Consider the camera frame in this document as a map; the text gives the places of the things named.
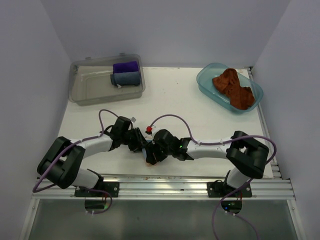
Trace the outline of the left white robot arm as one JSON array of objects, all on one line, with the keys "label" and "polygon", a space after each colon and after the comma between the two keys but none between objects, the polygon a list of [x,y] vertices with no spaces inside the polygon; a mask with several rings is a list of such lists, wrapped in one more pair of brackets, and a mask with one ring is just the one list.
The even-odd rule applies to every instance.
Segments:
[{"label": "left white robot arm", "polygon": [[140,129],[134,128],[132,121],[124,116],[119,116],[113,125],[92,137],[77,140],[60,136],[37,167],[40,179],[33,192],[40,192],[40,183],[47,179],[61,189],[80,187],[92,196],[99,196],[104,190],[103,177],[93,170],[81,168],[83,159],[113,151],[121,145],[128,146],[132,152],[141,152],[147,143]]}]

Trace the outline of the colourful polka dot towel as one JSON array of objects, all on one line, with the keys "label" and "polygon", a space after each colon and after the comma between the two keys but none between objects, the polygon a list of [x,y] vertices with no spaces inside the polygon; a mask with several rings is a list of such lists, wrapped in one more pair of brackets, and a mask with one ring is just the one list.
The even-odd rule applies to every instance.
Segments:
[{"label": "colourful polka dot towel", "polygon": [[154,166],[157,163],[156,145],[151,137],[147,137],[145,141],[142,148],[143,157],[147,164]]}]

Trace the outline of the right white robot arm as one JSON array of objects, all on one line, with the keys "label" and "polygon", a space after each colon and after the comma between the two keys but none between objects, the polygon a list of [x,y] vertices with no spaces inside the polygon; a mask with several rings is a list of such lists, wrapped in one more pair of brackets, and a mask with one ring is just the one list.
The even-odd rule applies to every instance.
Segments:
[{"label": "right white robot arm", "polygon": [[235,131],[230,139],[221,139],[214,145],[208,145],[194,142],[190,137],[177,138],[168,130],[161,129],[142,147],[142,153],[150,165],[169,156],[180,161],[203,158],[228,160],[234,168],[227,173],[222,189],[232,197],[248,180],[263,178],[269,148],[242,131]]}]

